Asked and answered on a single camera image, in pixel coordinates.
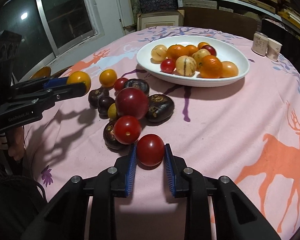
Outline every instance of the white bowl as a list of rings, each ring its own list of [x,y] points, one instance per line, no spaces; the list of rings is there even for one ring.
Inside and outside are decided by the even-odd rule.
[[[237,65],[239,75],[231,78],[200,78],[196,71],[192,77],[184,77],[177,74],[164,73],[160,69],[160,63],[151,62],[151,50],[159,44],[166,46],[180,44],[187,46],[189,44],[197,46],[200,42],[207,42],[217,51],[217,57],[220,61],[231,61]],[[220,87],[229,85],[242,79],[249,72],[249,61],[241,51],[223,41],[203,36],[173,36],[152,41],[143,46],[137,54],[137,62],[146,71],[162,80],[191,87]]]

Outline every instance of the purple flower print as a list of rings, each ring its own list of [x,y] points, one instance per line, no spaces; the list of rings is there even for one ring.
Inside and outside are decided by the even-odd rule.
[[[49,165],[47,167],[45,167],[43,169],[43,171],[41,171],[41,179],[43,180],[43,184],[46,184],[46,187],[47,185],[51,185],[51,183],[53,183],[53,180],[52,180],[52,175],[50,173],[51,169],[49,169]]]

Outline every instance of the orange cherry tomato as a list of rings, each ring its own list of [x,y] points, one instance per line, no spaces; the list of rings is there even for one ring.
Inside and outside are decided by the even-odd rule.
[[[220,78],[222,75],[222,63],[221,61],[213,56],[207,55],[199,62],[200,75],[203,78]]]
[[[106,69],[99,76],[100,84],[105,88],[113,87],[117,79],[117,73],[113,69]]]
[[[188,56],[190,57],[198,51],[198,48],[194,45],[188,45],[186,46],[186,49],[188,50]]]
[[[182,45],[172,45],[167,50],[167,57],[176,61],[181,56],[188,56],[188,50]]]
[[[209,43],[206,43],[206,42],[200,42],[200,43],[198,44],[198,49],[202,49],[202,47],[205,46],[205,45],[210,45],[210,44],[209,44]]]
[[[223,61],[222,63],[222,78],[236,77],[239,74],[238,67],[231,61]]]
[[[67,84],[80,83],[83,82],[86,85],[86,93],[89,92],[91,88],[90,76],[82,71],[73,72],[67,79]]]

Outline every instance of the orange deer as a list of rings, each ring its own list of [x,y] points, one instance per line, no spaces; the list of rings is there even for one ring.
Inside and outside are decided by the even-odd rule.
[[[288,125],[295,131],[300,139],[300,122],[296,115],[295,110],[291,111],[292,124],[289,121],[289,113],[287,111]],[[273,135],[266,133],[263,136],[263,141],[267,140],[265,146],[263,147],[260,158],[257,162],[251,166],[245,166],[235,183],[238,184],[244,178],[249,175],[258,175],[260,173],[266,173],[266,178],[262,182],[259,188],[259,196],[261,200],[261,213],[265,216],[265,198],[266,192],[269,185],[272,183],[274,176],[281,174],[288,179],[293,179],[293,184],[288,198],[287,207],[284,212],[283,218],[278,225],[277,232],[281,233],[281,225],[287,214],[288,208],[291,205],[292,197],[297,191],[298,202],[297,202],[297,220],[294,225],[294,230],[296,230],[296,225],[299,218],[300,209],[300,146],[299,149],[291,146],[287,146],[282,142],[278,141]]]
[[[97,63],[101,58],[108,56],[110,49],[104,49],[98,53],[93,53],[93,59],[90,60],[89,62],[84,62],[84,61],[79,61],[78,63],[74,64],[70,72],[68,73],[68,76],[70,76],[73,72],[75,71],[81,71],[84,68],[87,68],[91,66],[92,64]]]

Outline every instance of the window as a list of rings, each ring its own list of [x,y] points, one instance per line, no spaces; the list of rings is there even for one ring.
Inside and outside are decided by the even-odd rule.
[[[92,31],[83,0],[41,1],[57,48]]]
[[[84,0],[9,0],[0,10],[3,30],[22,35],[13,67],[18,81],[96,34]]]
[[[13,74],[20,80],[30,69],[52,53],[35,0],[10,0],[0,10],[0,31],[22,35]]]

